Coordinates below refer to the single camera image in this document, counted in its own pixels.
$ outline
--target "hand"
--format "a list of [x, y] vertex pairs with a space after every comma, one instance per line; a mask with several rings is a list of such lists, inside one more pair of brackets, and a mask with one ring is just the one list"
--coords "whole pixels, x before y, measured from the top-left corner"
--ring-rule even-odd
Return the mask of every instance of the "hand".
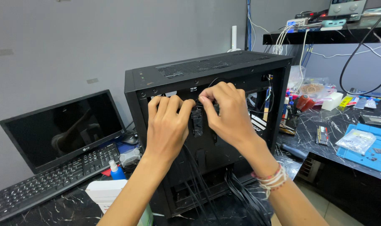
[[[213, 100], [220, 105], [219, 115], [214, 109]], [[244, 141], [260, 138], [253, 129], [244, 90], [236, 89], [232, 83], [220, 82], [203, 90], [199, 101], [206, 111], [208, 126], [239, 151]]]
[[155, 96], [149, 102], [145, 155], [161, 164], [172, 164], [188, 137], [189, 116], [195, 104], [194, 100], [183, 101], [177, 95]]

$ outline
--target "blue bottle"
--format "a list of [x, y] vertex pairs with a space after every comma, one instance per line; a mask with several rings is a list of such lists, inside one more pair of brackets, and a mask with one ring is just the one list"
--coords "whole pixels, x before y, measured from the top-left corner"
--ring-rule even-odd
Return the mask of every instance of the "blue bottle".
[[108, 162], [111, 167], [111, 176], [114, 180], [126, 179], [121, 167], [118, 167], [114, 160]]

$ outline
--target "monitor screen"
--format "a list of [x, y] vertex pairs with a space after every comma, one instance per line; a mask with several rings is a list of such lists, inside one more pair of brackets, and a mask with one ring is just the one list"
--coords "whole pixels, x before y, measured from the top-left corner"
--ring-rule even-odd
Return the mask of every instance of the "monitor screen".
[[35, 168], [124, 129], [108, 90], [0, 123]]

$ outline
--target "shelf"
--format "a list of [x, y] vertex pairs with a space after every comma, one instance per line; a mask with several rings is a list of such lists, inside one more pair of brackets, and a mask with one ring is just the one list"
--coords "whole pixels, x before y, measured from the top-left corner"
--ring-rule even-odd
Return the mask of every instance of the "shelf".
[[[351, 44], [359, 43], [369, 29], [376, 23], [381, 16], [362, 17], [362, 19], [355, 23], [348, 23], [340, 30], [332, 31], [312, 31], [308, 32], [306, 37], [306, 44]], [[346, 26], [358, 39], [355, 39], [347, 30]], [[270, 34], [263, 35], [264, 45], [274, 45], [278, 39], [278, 36], [282, 32], [281, 30], [274, 31]], [[381, 22], [374, 29], [374, 33], [381, 38]], [[305, 37], [304, 32], [298, 32], [295, 28], [290, 29], [286, 34], [283, 45], [301, 45]], [[365, 43], [380, 43], [381, 41], [373, 33], [366, 38]]]

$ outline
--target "black keyboard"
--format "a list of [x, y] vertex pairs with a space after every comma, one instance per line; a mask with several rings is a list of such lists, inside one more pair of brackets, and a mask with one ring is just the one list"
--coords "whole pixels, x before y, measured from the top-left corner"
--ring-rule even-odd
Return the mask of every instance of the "black keyboard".
[[119, 161], [115, 144], [88, 152], [0, 191], [0, 222], [75, 187]]

